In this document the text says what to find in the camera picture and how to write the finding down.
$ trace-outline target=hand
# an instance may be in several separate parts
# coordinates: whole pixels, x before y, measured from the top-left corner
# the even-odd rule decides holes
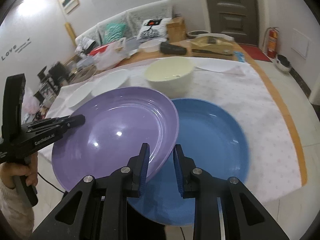
[[[0,179],[7,188],[14,189],[12,176],[26,176],[27,186],[38,184],[38,153],[31,155],[31,163],[28,166],[18,163],[0,164]]]

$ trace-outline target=blue plate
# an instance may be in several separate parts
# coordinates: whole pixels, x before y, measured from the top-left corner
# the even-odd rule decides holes
[[[177,144],[197,167],[212,176],[231,176],[245,181],[249,167],[248,145],[239,124],[225,110],[210,102],[174,99],[180,129]],[[178,192],[172,154],[161,170],[146,184],[145,194],[128,198],[130,205],[155,222],[185,226],[194,222],[195,200],[183,199]]]

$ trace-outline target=white cushion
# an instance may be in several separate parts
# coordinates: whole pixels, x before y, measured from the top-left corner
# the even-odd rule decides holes
[[[80,34],[78,37],[76,37],[76,44],[79,45],[80,41],[82,41],[84,37],[96,41],[97,44],[101,46],[100,36],[96,25],[90,28],[89,30],[85,31],[84,33]]]
[[[172,18],[172,0],[162,0],[127,10],[133,35],[137,36],[143,21],[148,19]]]
[[[106,26],[109,24],[109,23],[125,23],[126,24],[126,28],[125,28],[125,31],[124,31],[124,37],[126,37],[127,39],[130,39],[133,37],[133,33],[132,33],[132,28],[128,22],[128,13],[127,11],[124,11],[122,13],[119,13],[117,15],[114,15],[102,22],[99,22],[97,24],[97,28],[98,28],[98,31],[100,33],[100,36],[101,38],[103,39],[104,37],[104,33],[105,33],[105,30],[106,30]]]
[[[170,21],[171,18],[148,19],[143,21],[137,40],[148,41],[154,38],[166,38],[167,23]]]

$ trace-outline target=wooden door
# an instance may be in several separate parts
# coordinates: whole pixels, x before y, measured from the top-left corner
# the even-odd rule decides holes
[[[223,33],[238,43],[258,45],[257,0],[207,0],[212,33]]]

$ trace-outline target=white tablecloth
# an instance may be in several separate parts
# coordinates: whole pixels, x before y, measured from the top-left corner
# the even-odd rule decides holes
[[[298,159],[286,123],[257,72],[246,63],[211,58],[190,58],[197,69],[188,98],[210,101],[228,111],[242,127],[250,149],[250,168],[245,185],[265,203],[301,187]],[[131,85],[149,87],[143,78],[148,64],[157,59],[121,66],[93,77],[96,80],[118,69],[131,71]],[[64,102],[83,83],[63,87],[47,117],[73,111]],[[42,149],[51,161],[52,145]]]

